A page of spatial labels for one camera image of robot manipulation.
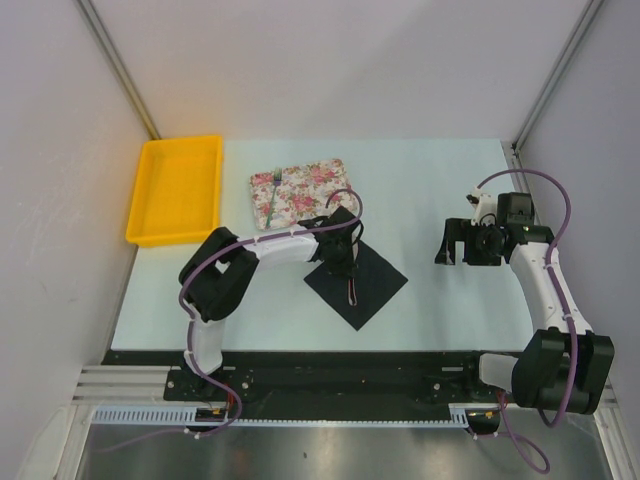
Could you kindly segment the silver table knife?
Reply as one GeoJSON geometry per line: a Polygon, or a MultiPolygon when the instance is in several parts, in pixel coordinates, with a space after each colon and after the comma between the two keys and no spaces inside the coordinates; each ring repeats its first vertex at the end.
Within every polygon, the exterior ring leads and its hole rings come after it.
{"type": "Polygon", "coordinates": [[[348,280],[347,287],[348,287],[348,292],[347,292],[348,303],[350,306],[355,307],[358,304],[358,300],[357,300],[354,278],[350,278],[348,280]]]}

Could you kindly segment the iridescent green fork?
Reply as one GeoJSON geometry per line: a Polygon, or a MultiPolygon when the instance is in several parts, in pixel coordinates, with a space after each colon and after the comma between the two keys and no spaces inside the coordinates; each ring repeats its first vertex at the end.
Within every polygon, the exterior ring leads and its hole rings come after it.
{"type": "Polygon", "coordinates": [[[267,211],[267,217],[266,217],[266,222],[265,222],[266,229],[270,229],[271,228],[271,221],[272,221],[273,212],[274,212],[276,192],[277,192],[277,189],[281,185],[281,182],[282,182],[282,169],[281,168],[276,168],[274,170],[272,180],[273,180],[273,189],[272,189],[272,194],[271,194],[271,198],[270,198],[270,202],[269,202],[269,209],[267,211]]]}

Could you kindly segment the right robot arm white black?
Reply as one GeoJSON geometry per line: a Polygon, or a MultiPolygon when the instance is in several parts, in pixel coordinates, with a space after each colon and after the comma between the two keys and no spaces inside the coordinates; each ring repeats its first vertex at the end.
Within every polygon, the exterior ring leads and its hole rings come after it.
{"type": "Polygon", "coordinates": [[[449,218],[435,263],[453,265],[456,246],[469,266],[508,265],[518,280],[534,334],[516,357],[484,353],[463,373],[461,388],[484,401],[497,388],[522,408],[590,415],[598,407],[614,358],[612,340],[597,335],[573,300],[562,274],[554,234],[535,222],[530,195],[492,196],[474,189],[469,219],[449,218]]]}

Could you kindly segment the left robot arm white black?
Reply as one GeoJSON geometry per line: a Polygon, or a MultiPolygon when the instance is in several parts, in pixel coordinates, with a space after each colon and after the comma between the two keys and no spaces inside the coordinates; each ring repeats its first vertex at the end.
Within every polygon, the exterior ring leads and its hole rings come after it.
{"type": "Polygon", "coordinates": [[[184,361],[186,387],[197,398],[221,387],[225,321],[242,302],[254,275],[287,263],[319,262],[350,281],[356,269],[360,218],[344,207],[329,216],[303,220],[288,230],[242,239],[226,227],[215,229],[181,270],[178,302],[189,316],[184,361]]]}

